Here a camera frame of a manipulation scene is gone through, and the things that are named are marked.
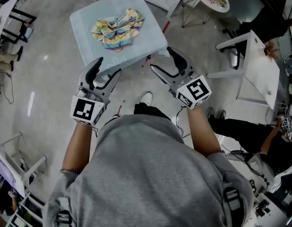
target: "round table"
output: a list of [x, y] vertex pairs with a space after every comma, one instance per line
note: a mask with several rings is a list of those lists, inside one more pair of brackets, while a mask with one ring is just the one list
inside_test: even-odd
[[[189, 16], [191, 15], [191, 13], [193, 12], [193, 8], [199, 3], [199, 2], [202, 2], [203, 4], [205, 4], [207, 7], [209, 7], [210, 9], [216, 11], [216, 12], [219, 12], [219, 13], [226, 13], [229, 11], [230, 9], [230, 4], [229, 4], [229, 1], [226, 0], [226, 3], [223, 4], [223, 6], [221, 5], [221, 3], [217, 0], [188, 0], [187, 2], [185, 2], [182, 6], [183, 6], [183, 21], [182, 21], [182, 27], [187, 27], [187, 26], [193, 26], [193, 25], [199, 25], [199, 24], [191, 24], [193, 21], [196, 20], [193, 19], [191, 20], [190, 22], [187, 23], [187, 20], [189, 18]], [[188, 5], [188, 3], [191, 3], [191, 2], [194, 2], [192, 7], [190, 7]], [[189, 13], [187, 14], [187, 17], [185, 18], [185, 14], [184, 14], [184, 10], [185, 10], [185, 7], [187, 6], [187, 8], [189, 9]], [[201, 17], [199, 17], [201, 20], [202, 20], [202, 23], [200, 24], [206, 24], [208, 21], [209, 21], [209, 18], [210, 16], [207, 15], [207, 18], [205, 20], [203, 20]]]

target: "light blue tablecloth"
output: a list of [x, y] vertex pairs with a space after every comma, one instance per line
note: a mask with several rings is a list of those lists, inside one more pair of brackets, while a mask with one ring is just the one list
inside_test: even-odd
[[[133, 39], [131, 47], [120, 52], [105, 49], [91, 33], [96, 20], [120, 17], [126, 9], [136, 9], [144, 16], [140, 34]], [[144, 0], [100, 0], [71, 14], [70, 21], [85, 66], [98, 57], [104, 57], [99, 76], [130, 66], [154, 52], [168, 55], [167, 40]]]

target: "striped towel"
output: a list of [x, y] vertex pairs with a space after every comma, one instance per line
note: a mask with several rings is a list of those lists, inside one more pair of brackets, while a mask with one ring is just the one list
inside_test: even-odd
[[103, 42], [104, 48], [119, 52], [133, 44], [144, 17], [135, 9], [126, 9], [124, 15], [99, 19], [91, 30], [93, 37]]

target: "concrete floor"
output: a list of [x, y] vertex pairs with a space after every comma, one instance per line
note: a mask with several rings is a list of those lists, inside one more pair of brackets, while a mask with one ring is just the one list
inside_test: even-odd
[[[20, 6], [23, 11], [37, 16], [35, 30], [28, 43], [19, 42], [14, 48], [9, 48], [9, 51], [16, 52], [23, 45], [24, 53], [21, 61], [15, 63], [15, 70], [11, 74], [14, 103], [9, 105], [4, 96], [0, 95], [0, 142], [20, 131], [23, 136], [13, 145], [7, 146], [9, 151], [13, 147], [20, 149], [28, 165], [32, 165], [42, 155], [47, 156], [46, 165], [42, 167], [44, 175], [37, 179], [31, 189], [43, 201], [46, 201], [57, 180], [75, 125], [69, 117], [71, 99], [76, 93], [78, 77], [84, 68], [69, 16], [92, 2], [94, 0], [27, 0]], [[166, 12], [152, 4], [149, 7], [163, 27]], [[206, 74], [230, 70], [229, 52], [221, 53], [215, 49], [216, 44], [228, 39], [221, 32], [222, 29], [221, 23], [213, 17], [206, 25], [182, 28], [178, 11], [172, 16], [165, 36], [170, 46], [192, 58], [199, 74]], [[142, 61], [124, 69], [98, 128], [117, 113], [120, 105], [120, 114], [132, 114], [136, 99], [146, 90], [154, 94], [153, 106], [170, 118], [175, 118], [181, 104], [151, 72], [150, 63], [171, 72], [173, 70], [170, 66], [172, 61], [159, 56], [152, 56], [148, 62]], [[217, 110], [225, 109], [228, 118], [266, 123], [266, 107], [236, 100], [240, 79], [211, 79], [208, 82], [213, 94], [202, 105], [204, 110], [213, 106]], [[11, 98], [10, 79], [2, 76], [2, 83], [7, 97]], [[33, 106], [28, 116], [28, 104], [33, 93]], [[179, 125], [184, 129], [184, 135], [189, 133], [185, 110], [180, 114]], [[186, 137], [185, 142], [191, 146], [190, 137]], [[93, 135], [92, 151], [96, 143], [97, 139]], [[239, 149], [239, 144], [232, 139], [225, 138], [223, 145], [230, 150]], [[246, 167], [236, 163], [235, 166], [247, 178], [255, 179]]]

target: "black pants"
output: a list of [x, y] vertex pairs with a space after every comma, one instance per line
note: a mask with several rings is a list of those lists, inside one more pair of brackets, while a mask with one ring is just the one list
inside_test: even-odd
[[209, 118], [209, 123], [215, 133], [233, 138], [245, 151], [254, 154], [260, 151], [273, 129], [267, 125], [236, 119], [216, 119], [213, 116]]
[[156, 107], [147, 106], [145, 103], [136, 104], [134, 114], [146, 114], [169, 119], [165, 114], [161, 112], [161, 110]]

